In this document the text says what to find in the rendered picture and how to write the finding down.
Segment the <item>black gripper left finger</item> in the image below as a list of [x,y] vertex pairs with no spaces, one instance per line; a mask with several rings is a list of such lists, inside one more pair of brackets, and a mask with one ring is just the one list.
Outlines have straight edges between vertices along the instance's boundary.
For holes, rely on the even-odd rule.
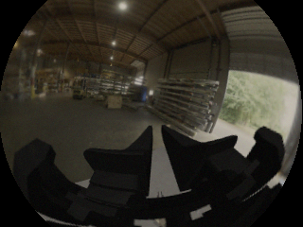
[[149,196],[149,181],[152,165],[152,125],[144,130],[143,135],[125,150],[109,148],[88,148],[83,152],[92,170],[110,171],[110,173],[132,174],[139,177],[145,197]]

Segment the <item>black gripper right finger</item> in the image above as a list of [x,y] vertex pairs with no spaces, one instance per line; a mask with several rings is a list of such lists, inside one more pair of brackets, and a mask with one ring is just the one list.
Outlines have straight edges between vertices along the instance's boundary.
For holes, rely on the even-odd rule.
[[173,169],[175,181],[181,192],[190,189],[190,182],[193,182],[198,171],[204,166],[205,159],[215,155],[216,152],[220,154],[221,151],[235,147],[238,143],[237,135],[200,143],[184,136],[179,131],[172,130],[167,125],[162,125],[162,136],[170,165],[173,166],[171,169]]

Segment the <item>beige shallow tray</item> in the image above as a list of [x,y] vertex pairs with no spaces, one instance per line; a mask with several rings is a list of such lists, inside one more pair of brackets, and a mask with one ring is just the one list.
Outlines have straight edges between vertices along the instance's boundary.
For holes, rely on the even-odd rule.
[[160,223],[160,226],[167,227],[165,218],[160,218],[160,219],[155,219],[155,220],[156,220],[156,222]]

